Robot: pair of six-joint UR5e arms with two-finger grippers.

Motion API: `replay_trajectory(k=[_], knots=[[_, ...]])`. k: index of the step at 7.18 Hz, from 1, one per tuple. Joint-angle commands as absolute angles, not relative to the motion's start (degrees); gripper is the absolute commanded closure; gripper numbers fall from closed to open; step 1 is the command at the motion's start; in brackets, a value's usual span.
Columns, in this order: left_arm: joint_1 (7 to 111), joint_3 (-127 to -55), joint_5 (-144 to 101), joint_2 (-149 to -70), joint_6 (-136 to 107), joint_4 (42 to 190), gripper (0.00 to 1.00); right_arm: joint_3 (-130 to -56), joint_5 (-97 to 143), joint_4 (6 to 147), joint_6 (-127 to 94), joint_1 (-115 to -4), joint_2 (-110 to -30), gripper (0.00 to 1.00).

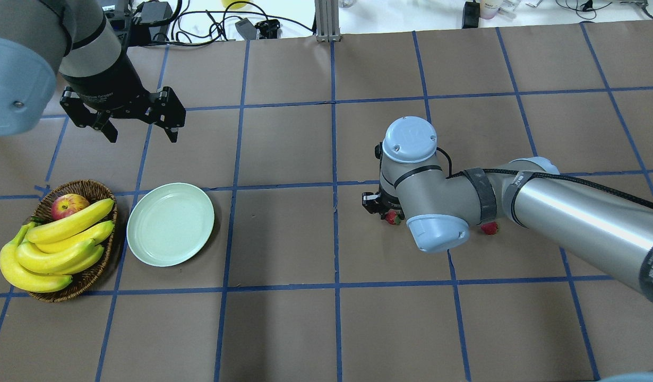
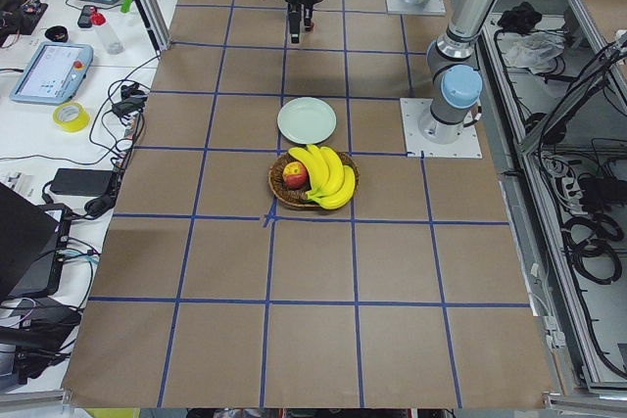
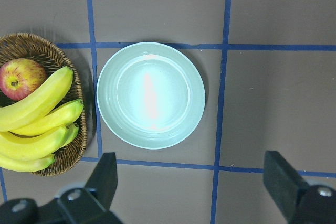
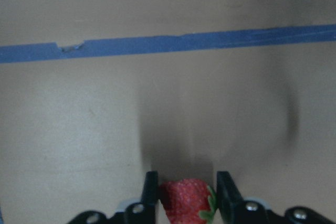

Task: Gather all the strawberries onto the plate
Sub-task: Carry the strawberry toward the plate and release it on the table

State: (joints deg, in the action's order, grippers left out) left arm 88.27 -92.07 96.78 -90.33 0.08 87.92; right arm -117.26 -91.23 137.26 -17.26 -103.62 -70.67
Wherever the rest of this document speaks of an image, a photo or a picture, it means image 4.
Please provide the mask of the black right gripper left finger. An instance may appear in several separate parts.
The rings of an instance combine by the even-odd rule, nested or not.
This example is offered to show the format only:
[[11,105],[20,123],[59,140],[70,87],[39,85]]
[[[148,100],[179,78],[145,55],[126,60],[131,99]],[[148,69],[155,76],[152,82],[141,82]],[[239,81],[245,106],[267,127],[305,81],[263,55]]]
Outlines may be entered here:
[[158,173],[147,172],[139,199],[126,200],[120,204],[112,217],[104,213],[88,210],[84,211],[69,223],[156,223],[156,204],[158,202]]

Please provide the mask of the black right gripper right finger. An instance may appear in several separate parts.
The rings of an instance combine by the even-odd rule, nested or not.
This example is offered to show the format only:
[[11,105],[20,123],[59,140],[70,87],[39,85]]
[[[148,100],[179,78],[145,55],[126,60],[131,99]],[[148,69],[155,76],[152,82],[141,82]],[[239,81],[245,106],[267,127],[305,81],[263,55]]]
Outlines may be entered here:
[[295,206],[278,215],[264,202],[244,198],[227,171],[217,172],[217,205],[224,223],[329,223],[334,221],[311,208]]

